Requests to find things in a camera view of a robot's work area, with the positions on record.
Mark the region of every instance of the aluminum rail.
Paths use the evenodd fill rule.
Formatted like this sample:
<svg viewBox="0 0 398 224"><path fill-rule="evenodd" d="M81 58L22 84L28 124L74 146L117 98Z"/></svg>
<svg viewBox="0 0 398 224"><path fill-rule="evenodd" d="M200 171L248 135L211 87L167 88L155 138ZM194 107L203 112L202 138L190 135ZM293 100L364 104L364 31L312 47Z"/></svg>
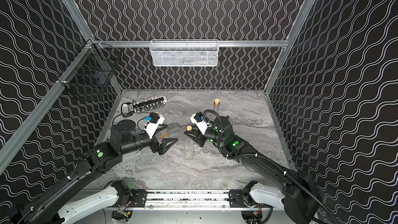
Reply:
<svg viewBox="0 0 398 224"><path fill-rule="evenodd" d="M112 47L149 47L150 41L94 41L94 43L107 44ZM219 47L287 47L285 40L270 41L218 41Z"/></svg>
<svg viewBox="0 0 398 224"><path fill-rule="evenodd" d="M64 5L67 7L70 16L72 17L73 21L75 21L77 27L80 30L80 33L82 36L87 40L89 39L94 39L94 35L91 32L90 28L87 25L86 20L84 20L83 15L79 8L77 7L77 4L74 0L61 0Z"/></svg>
<svg viewBox="0 0 398 224"><path fill-rule="evenodd" d="M59 77L60 81L67 80L68 76L78 66L84 55L91 50L91 41L83 47L82 51L77 55L73 62L66 68L63 74ZM65 90L61 82L55 82L32 112L26 117L14 134L8 139L6 144L0 150L0 174L4 172L9 163L13 160L15 155L19 152L26 140L30 137L37 125L41 122L43 117L50 110L52 105Z"/></svg>
<svg viewBox="0 0 398 224"><path fill-rule="evenodd" d="M269 94L271 92L271 89L272 89L281 69L282 69L282 66L285 63L290 51L292 50L293 45L295 44L296 39L299 36L299 33L301 31L301 28L304 25L304 23L308 17L308 14L310 13L311 8L314 5L314 3L315 3L315 0L304 0L302 7L300 9L300 12L298 13L297 18L296 18L296 20L293 24L293 27L289 33L289 36L287 38L289 44L279 55L279 58L275 64L275 67L272 70L271 76L269 77L266 87L264 88L266 93Z"/></svg>
<svg viewBox="0 0 398 224"><path fill-rule="evenodd" d="M117 109L119 108L119 103L120 103L120 100L121 100L121 99L122 99L122 94L119 93L119 95L117 95L117 97L116 97L115 102L113 102L112 109L111 109L111 111L109 112L109 115L108 115L108 117L107 117L107 119L106 119L106 121L105 121L105 124L104 124L103 127L102 127L102 130L101 130L101 132L100 132L100 134L99 134L99 136L98 136L98 138L97 138L97 142L96 142L95 145L97 145L97 144L99 144L99 143L101 143L101 142L104 141L106 132L107 132L107 131L109 130L109 128L110 128L109 126L111 125L112 120L113 120L113 118L115 117L115 113L116 113Z"/></svg>

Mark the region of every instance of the wavy line wallpaper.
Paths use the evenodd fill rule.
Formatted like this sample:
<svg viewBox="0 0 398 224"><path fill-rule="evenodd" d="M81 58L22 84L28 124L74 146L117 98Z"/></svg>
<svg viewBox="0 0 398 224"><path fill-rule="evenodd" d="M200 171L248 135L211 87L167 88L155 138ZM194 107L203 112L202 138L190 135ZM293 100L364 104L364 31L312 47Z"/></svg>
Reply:
<svg viewBox="0 0 398 224"><path fill-rule="evenodd" d="M0 0L0 147L86 43L61 0Z"/></svg>
<svg viewBox="0 0 398 224"><path fill-rule="evenodd" d="M285 40L304 0L75 0L98 40Z"/></svg>
<svg viewBox="0 0 398 224"><path fill-rule="evenodd" d="M110 86L103 101L93 102L64 90L0 176L0 223L8 223L3 214L8 207L40 196L94 147L115 99Z"/></svg>
<svg viewBox="0 0 398 224"><path fill-rule="evenodd" d="M0 144L86 43L61 0L0 0ZM0 223L7 208L48 190L92 148L116 94L79 102L65 90L0 176Z"/></svg>
<svg viewBox="0 0 398 224"><path fill-rule="evenodd" d="M155 67L148 48L126 48L115 75L124 89L262 90L280 52L280 47L220 48L216 67Z"/></svg>
<svg viewBox="0 0 398 224"><path fill-rule="evenodd" d="M398 222L397 29L398 0L316 0L270 94L341 223Z"/></svg>

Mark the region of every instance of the orange object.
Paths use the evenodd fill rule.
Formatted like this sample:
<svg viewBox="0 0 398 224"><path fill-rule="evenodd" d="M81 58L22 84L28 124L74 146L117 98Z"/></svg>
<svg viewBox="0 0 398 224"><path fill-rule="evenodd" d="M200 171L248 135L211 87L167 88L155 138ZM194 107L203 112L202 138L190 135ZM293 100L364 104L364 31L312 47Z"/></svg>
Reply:
<svg viewBox="0 0 398 224"><path fill-rule="evenodd" d="M160 136L159 138L160 138L160 139L165 138L167 135L169 135L169 134L166 133L166 134L164 134L163 136Z"/></svg>

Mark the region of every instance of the black robotic arm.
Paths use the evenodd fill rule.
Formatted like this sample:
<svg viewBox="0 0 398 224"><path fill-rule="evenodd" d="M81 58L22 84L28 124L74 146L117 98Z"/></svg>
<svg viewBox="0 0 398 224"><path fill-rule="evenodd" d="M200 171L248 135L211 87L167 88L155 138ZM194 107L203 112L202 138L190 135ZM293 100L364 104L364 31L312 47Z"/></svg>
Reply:
<svg viewBox="0 0 398 224"><path fill-rule="evenodd" d="M167 128L166 124L157 123L159 118L155 116L161 114L151 113L150 116L153 118L148 121L147 126L150 124L156 126L156 130L152 130L150 134ZM14 224L62 223L65 219L60 218L58 211L90 182L122 162L123 154L150 147L153 153L158 152L159 155L163 155L177 141L177 138L163 138L162 143L159 143L154 135L149 138L147 132L136 132L134 121L122 120L111 127L110 139L97 144L91 151L81 156L72 172L34 201L10 208L8 216ZM115 205L126 205L131 199L127 185L117 181L112 186L117 190L118 196Z"/></svg>
<svg viewBox="0 0 398 224"><path fill-rule="evenodd" d="M216 115L214 122L206 117L208 112ZM184 134L200 147L208 141L213 142L227 159L242 162L263 177L272 180L285 196L283 198L284 210L295 223L308 224L314 219L319 206L325 209L336 223L331 211L322 203L322 198L310 174L295 172L261 154L249 142L235 135L228 116L222 117L213 110L206 110L203 114L201 112L193 114L191 121L196 124L196 127L192 127Z"/></svg>

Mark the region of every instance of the gray marble surface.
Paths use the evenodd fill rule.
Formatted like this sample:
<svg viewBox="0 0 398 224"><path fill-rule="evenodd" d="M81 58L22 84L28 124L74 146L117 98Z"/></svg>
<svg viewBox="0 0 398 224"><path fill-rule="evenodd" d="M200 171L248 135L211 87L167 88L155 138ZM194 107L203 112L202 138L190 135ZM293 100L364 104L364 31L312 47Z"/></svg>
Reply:
<svg viewBox="0 0 398 224"><path fill-rule="evenodd" d="M221 102L220 115L230 116L236 135L288 167L262 91L124 91L115 115L120 113L122 103L161 95L167 97L167 103L157 111L165 117L168 128L156 136L168 133L168 138L179 141L162 156L152 153L150 148L124 155L120 164L86 188L103 188L107 182L118 179L125 180L131 188L151 189L239 189L251 180L273 185L250 168L225 159L212 143L200 148L183 134L192 125L191 115L213 109L215 98ZM135 114L129 119L137 121L144 116ZM122 119L117 117L115 124Z"/></svg>

